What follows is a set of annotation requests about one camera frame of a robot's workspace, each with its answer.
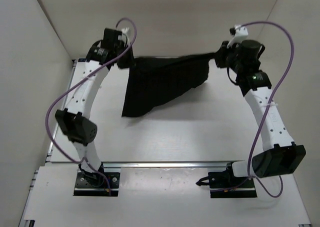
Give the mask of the left aluminium side rail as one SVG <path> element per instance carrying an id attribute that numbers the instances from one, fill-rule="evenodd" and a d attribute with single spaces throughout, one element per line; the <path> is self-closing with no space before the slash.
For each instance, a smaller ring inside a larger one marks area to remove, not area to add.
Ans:
<path id="1" fill-rule="evenodd" d="M 73 78 L 74 78 L 77 62 L 78 61 L 76 59 L 72 60 L 71 74 L 70 74 L 68 82 L 67 82 L 67 88 L 66 88 L 65 92 L 62 93 L 60 96 L 58 96 L 57 99 L 54 100 L 53 103 L 48 107 L 48 109 L 46 111 L 46 114 L 45 114 L 45 118 L 44 118 L 45 130 L 46 130 L 46 134 L 47 134 L 47 136 L 49 138 L 49 150 L 48 150 L 48 153 L 52 152 L 52 150 L 57 149 L 70 163 L 73 163 L 73 164 L 78 164 L 79 161 L 73 159 L 56 142 L 56 135 L 57 135 L 57 132 L 58 132 L 58 129 L 59 129 L 59 126 L 58 126 L 58 123 L 57 123 L 58 121 L 56 121 L 56 124 L 55 124 L 53 132 L 51 131 L 49 122 L 50 122 L 50 118 L 51 118 L 51 115 L 52 115 L 52 111 L 53 110 L 55 110 L 55 111 L 59 110 L 59 108 L 56 107 L 56 105 L 60 104 L 59 107 L 64 109 L 66 104 L 67 104 L 68 96 L 69 96 L 70 92 L 72 92 L 71 85 L 72 85 L 72 81 L 73 81 Z"/>

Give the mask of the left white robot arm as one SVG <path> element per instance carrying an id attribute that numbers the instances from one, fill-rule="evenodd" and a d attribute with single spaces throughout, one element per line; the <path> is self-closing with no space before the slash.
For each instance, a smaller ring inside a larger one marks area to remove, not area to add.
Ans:
<path id="1" fill-rule="evenodd" d="M 83 60 L 81 81 L 71 90 L 64 109 L 55 112 L 62 133 L 75 147 L 80 159 L 81 172 L 93 186 L 104 182 L 103 164 L 95 147 L 97 125 L 90 120 L 98 90 L 114 64 L 132 59 L 132 42 L 129 28 L 105 28 L 103 38 L 92 44 Z"/>

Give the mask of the aluminium side rail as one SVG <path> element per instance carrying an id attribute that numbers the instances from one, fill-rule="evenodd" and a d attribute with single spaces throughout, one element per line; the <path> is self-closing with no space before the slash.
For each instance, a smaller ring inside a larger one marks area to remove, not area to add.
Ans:
<path id="1" fill-rule="evenodd" d="M 52 150 L 57 149 L 70 163 L 73 163 L 73 164 L 78 164 L 79 161 L 73 159 L 56 142 L 56 135 L 57 135 L 57 132 L 58 132 L 58 129 L 59 129 L 59 126 L 58 126 L 58 123 L 57 123 L 58 121 L 56 121 L 56 124 L 55 124 L 53 132 L 51 131 L 49 122 L 50 122 L 50 118 L 51 118 L 51 115 L 52 115 L 52 111 L 53 110 L 55 110 L 55 111 L 59 110 L 59 108 L 56 107 L 56 105 L 60 104 L 59 107 L 64 109 L 66 104 L 67 104 L 68 96 L 69 96 L 70 92 L 72 92 L 71 85 L 72 85 L 72 81 L 73 81 L 73 78 L 74 78 L 77 62 L 78 61 L 76 59 L 72 60 L 71 74 L 70 74 L 68 82 L 67 82 L 67 88 L 66 88 L 65 92 L 62 93 L 60 96 L 58 96 L 57 99 L 54 100 L 53 103 L 48 107 L 48 109 L 46 111 L 46 114 L 45 114 L 45 118 L 44 118 L 45 130 L 46 130 L 46 134 L 47 134 L 47 136 L 49 138 L 49 150 L 48 150 L 48 153 L 52 152 Z"/>
<path id="2" fill-rule="evenodd" d="M 258 87 L 259 87 L 259 78 L 257 76 L 258 73 L 253 73 L 249 78 L 248 78 L 248 82 L 250 85 L 250 89 L 252 91 L 257 91 Z"/>

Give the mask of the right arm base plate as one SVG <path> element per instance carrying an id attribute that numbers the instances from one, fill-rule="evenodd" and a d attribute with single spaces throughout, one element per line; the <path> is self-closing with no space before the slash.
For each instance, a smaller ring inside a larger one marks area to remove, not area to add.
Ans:
<path id="1" fill-rule="evenodd" d="M 224 171 L 209 171 L 197 186 L 209 186 L 211 199 L 257 198 L 254 181 L 248 177 L 235 177 L 229 166 Z"/>

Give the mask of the black pleated skirt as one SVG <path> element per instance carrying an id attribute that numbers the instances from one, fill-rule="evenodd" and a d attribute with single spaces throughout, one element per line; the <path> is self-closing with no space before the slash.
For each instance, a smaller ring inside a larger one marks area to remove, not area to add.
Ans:
<path id="1" fill-rule="evenodd" d="M 122 116 L 141 117 L 202 85 L 215 52 L 180 57 L 137 57 L 129 67 Z"/>

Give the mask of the right aluminium side rail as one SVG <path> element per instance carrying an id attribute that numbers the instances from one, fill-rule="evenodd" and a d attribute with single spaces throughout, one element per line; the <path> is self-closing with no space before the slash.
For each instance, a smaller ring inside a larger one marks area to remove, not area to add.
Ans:
<path id="1" fill-rule="evenodd" d="M 253 73 L 249 78 L 248 78 L 248 82 L 250 85 L 250 89 L 252 91 L 257 91 L 258 87 L 259 87 L 259 78 L 257 76 L 258 73 Z"/>

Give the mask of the aluminium front rail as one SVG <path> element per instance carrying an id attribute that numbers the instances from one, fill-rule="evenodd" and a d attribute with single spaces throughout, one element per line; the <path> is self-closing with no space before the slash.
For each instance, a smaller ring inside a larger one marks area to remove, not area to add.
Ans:
<path id="1" fill-rule="evenodd" d="M 105 168 L 224 168 L 225 161 L 149 161 L 149 162 L 104 162 Z"/>

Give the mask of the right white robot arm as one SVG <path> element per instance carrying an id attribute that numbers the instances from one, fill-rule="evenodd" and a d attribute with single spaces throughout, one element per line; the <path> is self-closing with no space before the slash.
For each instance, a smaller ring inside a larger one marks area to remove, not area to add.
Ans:
<path id="1" fill-rule="evenodd" d="M 224 182 L 236 187 L 242 177 L 266 178 L 295 172 L 306 155 L 305 147 L 296 144 L 282 121 L 268 75 L 260 69 L 259 58 L 265 46 L 256 40 L 244 40 L 228 46 L 223 41 L 215 56 L 218 68 L 236 74 L 232 82 L 238 86 L 249 104 L 258 125 L 257 136 L 263 151 L 247 160 L 234 162 L 232 170 L 224 174 Z"/>

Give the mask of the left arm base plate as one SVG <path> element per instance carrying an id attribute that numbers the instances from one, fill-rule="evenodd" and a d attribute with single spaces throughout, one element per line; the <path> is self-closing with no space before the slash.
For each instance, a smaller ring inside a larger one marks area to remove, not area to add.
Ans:
<path id="1" fill-rule="evenodd" d="M 117 197 L 120 187 L 120 172 L 106 172 L 105 173 L 110 188 L 104 178 L 101 176 L 98 180 L 89 180 L 83 173 L 78 171 L 73 195 L 74 196 L 87 196 L 87 197 Z"/>

